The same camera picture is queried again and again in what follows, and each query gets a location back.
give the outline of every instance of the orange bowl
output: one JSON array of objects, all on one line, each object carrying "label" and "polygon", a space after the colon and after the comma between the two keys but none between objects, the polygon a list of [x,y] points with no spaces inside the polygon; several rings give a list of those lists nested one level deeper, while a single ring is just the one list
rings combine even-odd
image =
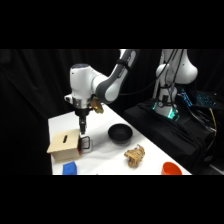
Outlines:
[{"label": "orange bowl", "polygon": [[164,176],[171,176],[171,175],[181,176],[181,175],[183,175],[183,173],[182,173],[181,169],[176,164],[167,162],[167,163],[164,163],[164,165],[163,165],[162,175],[164,175]]}]

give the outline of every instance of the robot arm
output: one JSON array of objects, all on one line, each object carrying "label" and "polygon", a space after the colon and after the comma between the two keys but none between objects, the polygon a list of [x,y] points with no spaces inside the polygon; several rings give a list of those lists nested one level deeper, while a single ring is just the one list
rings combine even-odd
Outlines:
[{"label": "robot arm", "polygon": [[120,59],[110,77],[97,72],[88,64],[76,64],[71,68],[72,94],[65,96],[65,100],[74,106],[75,114],[80,118],[81,134],[86,132],[86,117],[91,110],[93,96],[96,96],[101,103],[114,102],[139,56],[139,51],[139,49],[120,49]]},{"label": "robot arm", "polygon": [[157,77],[160,75],[160,93],[155,112],[173,119],[177,111],[173,111],[173,104],[177,95],[175,84],[192,83],[197,78],[198,70],[191,64],[187,49],[164,49],[163,53],[164,60],[168,65],[160,65],[156,72]]}]

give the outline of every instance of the small wooden box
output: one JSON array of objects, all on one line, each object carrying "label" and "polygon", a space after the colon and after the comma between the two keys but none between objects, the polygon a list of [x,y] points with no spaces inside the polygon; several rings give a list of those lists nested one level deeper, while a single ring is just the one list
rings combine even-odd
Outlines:
[{"label": "small wooden box", "polygon": [[80,130],[58,132],[54,135],[47,153],[51,154],[56,163],[63,163],[80,159],[79,150]]}]

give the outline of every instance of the black background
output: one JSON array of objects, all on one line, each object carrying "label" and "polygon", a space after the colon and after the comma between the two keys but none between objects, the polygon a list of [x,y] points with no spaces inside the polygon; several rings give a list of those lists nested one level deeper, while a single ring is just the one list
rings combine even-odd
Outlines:
[{"label": "black background", "polygon": [[[155,79],[162,49],[142,49],[122,93],[141,90]],[[189,49],[198,68],[198,89],[224,95],[224,49]],[[73,111],[64,101],[70,94],[69,70],[87,63],[109,76],[118,49],[1,49],[0,91],[2,156],[5,173],[51,174],[48,119]],[[154,87],[134,96],[120,96],[109,105],[123,112],[152,97]]]}]

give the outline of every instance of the white table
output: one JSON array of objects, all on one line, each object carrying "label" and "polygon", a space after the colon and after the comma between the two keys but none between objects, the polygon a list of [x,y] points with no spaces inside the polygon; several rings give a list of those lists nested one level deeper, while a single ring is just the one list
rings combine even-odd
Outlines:
[{"label": "white table", "polygon": [[[115,145],[108,136],[109,128],[118,123],[127,124],[133,130],[133,137],[128,146]],[[79,129],[79,118],[74,112],[49,119],[51,141],[56,132],[72,129]],[[93,152],[83,154],[82,159],[75,161],[78,175],[160,175],[165,162],[173,162],[180,167],[184,175],[191,175],[106,105],[103,115],[91,112],[87,117],[86,136],[93,142]],[[145,149],[146,155],[138,168],[130,168],[128,158],[124,157],[124,154],[127,150],[136,148],[137,144]],[[64,164],[66,163],[56,164],[52,157],[53,174],[62,175]]]}]

